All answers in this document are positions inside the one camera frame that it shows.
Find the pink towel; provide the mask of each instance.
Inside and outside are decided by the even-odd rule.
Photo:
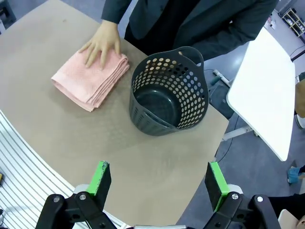
[[[87,111],[98,108],[120,77],[129,69],[128,59],[119,56],[114,50],[107,54],[103,70],[100,67],[100,54],[90,68],[84,61],[87,51],[76,52],[51,78],[68,98]]]

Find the table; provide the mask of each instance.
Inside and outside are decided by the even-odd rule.
[[[227,102],[281,161],[287,160],[294,120],[295,65],[265,28],[249,43]]]
[[[0,36],[0,110],[39,156],[70,184],[86,184],[110,162],[105,209],[128,223],[175,224],[200,184],[227,128],[213,107],[198,127],[161,137],[141,133],[128,113],[130,81],[144,53],[122,40],[130,70],[100,109],[79,108],[50,78],[98,23],[50,0]]]

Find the table leg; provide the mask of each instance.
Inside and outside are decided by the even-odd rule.
[[[229,133],[225,133],[224,136],[223,136],[223,139],[221,141],[222,142],[227,141],[231,138],[237,137],[239,135],[243,135],[243,134],[248,133],[250,131],[253,131],[253,129],[250,126],[246,125],[244,127],[233,130]]]
[[[0,18],[0,33],[3,34],[4,32],[5,32],[5,27],[4,27],[3,22]]]

